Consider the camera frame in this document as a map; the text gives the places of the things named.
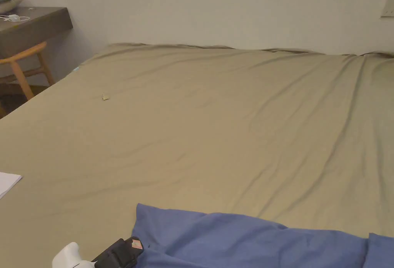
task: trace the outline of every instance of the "floor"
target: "floor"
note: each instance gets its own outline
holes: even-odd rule
[[[38,94],[45,90],[46,86],[31,86],[34,94]],[[3,108],[6,114],[11,113],[24,103],[26,103],[26,97],[22,90],[17,84],[0,84],[0,106]],[[4,117],[4,113],[0,111],[0,119]]]

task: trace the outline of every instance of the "white object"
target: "white object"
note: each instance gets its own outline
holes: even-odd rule
[[[383,8],[382,18],[394,18],[394,0],[387,0]]]
[[[13,10],[17,7],[23,0],[10,0],[0,3],[0,15]]]
[[[9,22],[24,22],[29,20],[29,17],[20,17],[18,15],[0,15],[0,18]]]
[[[82,260],[79,255],[79,246],[71,242],[62,249],[52,261],[52,268],[94,268],[95,263]]]
[[[18,174],[0,173],[0,199],[22,178]]]

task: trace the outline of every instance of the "white paper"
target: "white paper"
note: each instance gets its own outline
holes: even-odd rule
[[[0,173],[0,199],[22,178],[18,174]]]

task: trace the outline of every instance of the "black strap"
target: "black strap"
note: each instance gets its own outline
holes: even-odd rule
[[[132,268],[143,251],[144,246],[137,237],[132,236],[127,240],[121,238],[92,262],[96,262],[95,268]]]

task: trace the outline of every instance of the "chair leg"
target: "chair leg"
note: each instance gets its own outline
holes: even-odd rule
[[[32,92],[32,89],[29,86],[29,83],[26,80],[26,77],[24,76],[20,66],[18,65],[17,62],[13,61],[11,62],[11,68],[19,82],[20,87],[23,90],[23,93],[25,94],[27,100],[31,100],[34,97],[34,94]]]
[[[56,82],[52,77],[52,73],[50,72],[48,65],[46,64],[46,61],[44,60],[43,55],[41,53],[38,53],[37,56],[38,56],[38,60],[40,61],[41,66],[45,70],[44,74],[47,77],[49,85],[54,85]]]

